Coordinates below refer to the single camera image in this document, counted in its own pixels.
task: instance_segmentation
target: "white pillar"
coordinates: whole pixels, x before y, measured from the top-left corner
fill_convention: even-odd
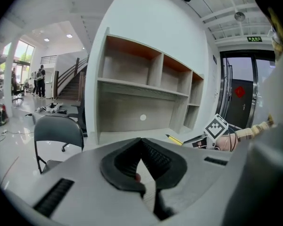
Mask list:
[[[16,52],[16,48],[21,36],[17,35],[11,42],[8,56],[5,61],[5,71],[4,71],[4,84],[3,84],[3,91],[4,91],[4,105],[6,107],[6,112],[8,117],[13,116],[12,111],[12,97],[11,97],[11,70],[13,67],[14,56]]]

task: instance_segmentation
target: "exit sign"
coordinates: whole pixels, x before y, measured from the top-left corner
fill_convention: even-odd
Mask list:
[[[261,37],[247,37],[248,42],[262,42]]]

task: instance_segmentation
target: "yellow pen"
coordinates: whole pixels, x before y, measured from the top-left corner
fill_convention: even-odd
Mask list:
[[[183,145],[183,143],[179,140],[177,140],[176,138],[170,136],[170,135],[166,135],[170,140],[174,141],[176,144],[178,145]]]

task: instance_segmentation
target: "red decoration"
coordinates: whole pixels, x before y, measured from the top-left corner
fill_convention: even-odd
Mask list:
[[[245,95],[245,90],[242,86],[239,86],[237,89],[235,89],[235,94],[237,95],[238,98],[241,98],[242,96]]]

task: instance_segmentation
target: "staircase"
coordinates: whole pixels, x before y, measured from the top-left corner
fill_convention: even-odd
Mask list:
[[[81,72],[87,71],[87,67],[83,68]],[[78,73],[61,91],[58,96],[59,99],[65,100],[78,100],[79,94],[79,82],[80,82],[80,73]]]

